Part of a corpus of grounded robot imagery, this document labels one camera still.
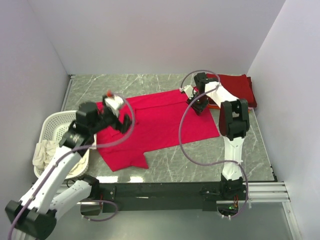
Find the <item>hot pink t-shirt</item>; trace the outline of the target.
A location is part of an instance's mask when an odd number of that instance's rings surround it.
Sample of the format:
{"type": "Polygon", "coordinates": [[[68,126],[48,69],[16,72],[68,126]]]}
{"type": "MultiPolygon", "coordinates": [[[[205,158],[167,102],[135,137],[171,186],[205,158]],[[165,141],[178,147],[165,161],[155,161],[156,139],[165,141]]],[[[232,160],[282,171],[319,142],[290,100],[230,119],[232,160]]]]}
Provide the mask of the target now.
{"type": "Polygon", "coordinates": [[[178,130],[183,124],[183,143],[219,137],[219,132],[206,108],[200,115],[186,110],[187,97],[179,90],[128,98],[135,126],[130,137],[121,144],[97,151],[113,171],[129,167],[148,169],[144,153],[179,145],[178,130]]]}

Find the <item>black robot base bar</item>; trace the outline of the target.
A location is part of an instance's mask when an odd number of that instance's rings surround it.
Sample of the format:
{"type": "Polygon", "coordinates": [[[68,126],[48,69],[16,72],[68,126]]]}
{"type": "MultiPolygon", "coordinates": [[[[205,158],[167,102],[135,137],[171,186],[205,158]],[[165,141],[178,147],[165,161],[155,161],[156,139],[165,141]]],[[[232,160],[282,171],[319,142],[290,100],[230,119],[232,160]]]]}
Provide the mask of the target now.
{"type": "Polygon", "coordinates": [[[220,182],[162,182],[162,183],[101,183],[93,188],[86,201],[101,201],[103,213],[112,213],[117,205],[119,211],[156,211],[156,210],[218,210],[219,201],[244,201],[248,197],[248,186],[243,182],[245,191],[233,198],[224,199],[219,195],[220,182]]]}

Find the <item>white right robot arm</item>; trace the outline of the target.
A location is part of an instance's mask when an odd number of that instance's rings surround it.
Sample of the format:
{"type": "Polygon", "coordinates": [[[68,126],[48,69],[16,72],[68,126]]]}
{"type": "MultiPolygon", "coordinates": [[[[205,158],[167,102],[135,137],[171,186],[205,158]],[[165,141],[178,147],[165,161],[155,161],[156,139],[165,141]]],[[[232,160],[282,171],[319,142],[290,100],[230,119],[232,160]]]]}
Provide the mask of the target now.
{"type": "Polygon", "coordinates": [[[226,90],[217,74],[208,77],[206,72],[196,71],[194,83],[180,87],[187,96],[188,109],[199,116],[213,101],[219,107],[218,129],[224,140],[224,166],[219,184],[219,195],[230,199],[246,190],[242,172],[243,143],[250,128],[248,101],[226,90]]]}

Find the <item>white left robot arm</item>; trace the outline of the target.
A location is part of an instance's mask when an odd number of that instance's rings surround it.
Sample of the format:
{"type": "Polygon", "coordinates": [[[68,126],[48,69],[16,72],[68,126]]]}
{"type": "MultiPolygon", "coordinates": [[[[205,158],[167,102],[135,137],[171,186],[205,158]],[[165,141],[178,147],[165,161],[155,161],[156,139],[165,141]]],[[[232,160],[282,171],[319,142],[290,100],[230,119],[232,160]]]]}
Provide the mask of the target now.
{"type": "Polygon", "coordinates": [[[19,201],[11,200],[6,205],[5,212],[11,223],[8,239],[18,230],[36,240],[45,240],[57,221],[78,202],[105,203],[101,199],[99,180],[90,175],[84,175],[62,193],[57,193],[68,173],[93,145],[97,133],[112,127],[124,134],[116,141],[97,144],[96,148],[100,149],[121,144],[133,132],[135,114],[126,99],[105,98],[102,105],[102,110],[94,102],[79,106],[42,175],[19,201]]]}

